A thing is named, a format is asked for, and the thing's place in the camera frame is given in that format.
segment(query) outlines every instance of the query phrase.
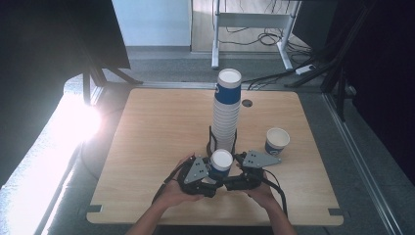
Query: blue cup stripe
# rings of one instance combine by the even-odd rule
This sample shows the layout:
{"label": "blue cup stripe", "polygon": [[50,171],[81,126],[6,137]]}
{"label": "blue cup stripe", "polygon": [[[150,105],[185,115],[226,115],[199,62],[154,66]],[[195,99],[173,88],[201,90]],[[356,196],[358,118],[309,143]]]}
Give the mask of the blue cup stripe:
{"label": "blue cup stripe", "polygon": [[279,155],[283,150],[282,149],[275,149],[268,144],[268,141],[265,142],[265,151],[270,155]]}
{"label": "blue cup stripe", "polygon": [[209,167],[208,176],[209,176],[209,178],[211,178],[213,180],[221,180],[223,177],[228,176],[229,171],[231,170],[229,168],[225,171],[221,171],[221,170],[215,168],[211,163],[208,164],[208,167]]}
{"label": "blue cup stripe", "polygon": [[217,83],[214,98],[224,105],[236,104],[241,100],[241,85],[235,88],[226,88]]}

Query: human hand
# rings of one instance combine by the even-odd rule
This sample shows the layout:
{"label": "human hand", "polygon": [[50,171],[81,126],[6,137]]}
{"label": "human hand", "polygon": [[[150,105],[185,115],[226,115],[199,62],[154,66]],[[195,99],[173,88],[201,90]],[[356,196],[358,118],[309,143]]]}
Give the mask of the human hand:
{"label": "human hand", "polygon": [[261,183],[258,187],[252,189],[252,190],[242,190],[248,196],[253,198],[262,208],[268,209],[273,204],[278,202],[275,200],[274,195],[272,195],[271,188],[264,183]]}
{"label": "human hand", "polygon": [[[194,154],[188,155],[185,158],[181,159],[176,167],[182,165],[184,162],[189,160],[192,156],[194,156]],[[187,201],[196,202],[204,197],[203,195],[189,195],[189,194],[184,193],[181,190],[179,183],[177,182],[177,175],[179,172],[180,171],[178,171],[173,176],[172,180],[170,180],[170,182],[168,182],[165,185],[164,189],[162,190],[161,195],[155,201],[156,204],[161,204],[165,208],[170,208],[170,207],[180,205],[181,203],[187,202]]]}

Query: person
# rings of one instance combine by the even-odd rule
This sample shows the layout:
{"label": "person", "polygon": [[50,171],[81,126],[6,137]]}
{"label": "person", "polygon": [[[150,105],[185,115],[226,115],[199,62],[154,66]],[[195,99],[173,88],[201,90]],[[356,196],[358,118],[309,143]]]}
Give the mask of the person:
{"label": "person", "polygon": [[[178,165],[187,161],[193,155],[187,156],[180,160]],[[253,198],[260,207],[264,208],[268,214],[272,231],[274,235],[297,234],[291,222],[287,219],[279,203],[272,195],[268,185],[261,183],[259,187],[253,190],[243,190],[248,196]],[[150,235],[153,234],[156,226],[165,211],[171,207],[180,205],[183,202],[196,202],[202,199],[203,195],[189,195],[183,193],[177,182],[177,173],[165,185],[164,190],[159,197],[150,205],[137,222],[127,231],[126,235]]]}

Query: power strip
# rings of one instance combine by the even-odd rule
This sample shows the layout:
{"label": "power strip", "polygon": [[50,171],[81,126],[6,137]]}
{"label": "power strip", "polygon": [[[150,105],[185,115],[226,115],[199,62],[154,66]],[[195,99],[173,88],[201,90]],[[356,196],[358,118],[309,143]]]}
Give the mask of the power strip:
{"label": "power strip", "polygon": [[308,71],[313,71],[313,70],[315,70],[315,66],[314,65],[308,65],[308,66],[304,66],[304,67],[301,67],[299,69],[296,69],[296,74],[301,75],[301,74],[304,74]]}

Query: bright light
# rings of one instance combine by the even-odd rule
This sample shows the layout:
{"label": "bright light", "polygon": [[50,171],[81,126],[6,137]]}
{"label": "bright light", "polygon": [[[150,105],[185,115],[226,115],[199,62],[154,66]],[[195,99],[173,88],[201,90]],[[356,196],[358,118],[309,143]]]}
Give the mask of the bright light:
{"label": "bright light", "polygon": [[68,95],[62,100],[65,108],[57,117],[59,128],[54,130],[56,138],[78,144],[98,132],[101,118],[94,107],[85,105],[81,98]]}
{"label": "bright light", "polygon": [[76,147],[97,133],[101,119],[82,95],[66,93],[15,173],[16,190],[2,209],[9,234],[32,234],[46,212]]}

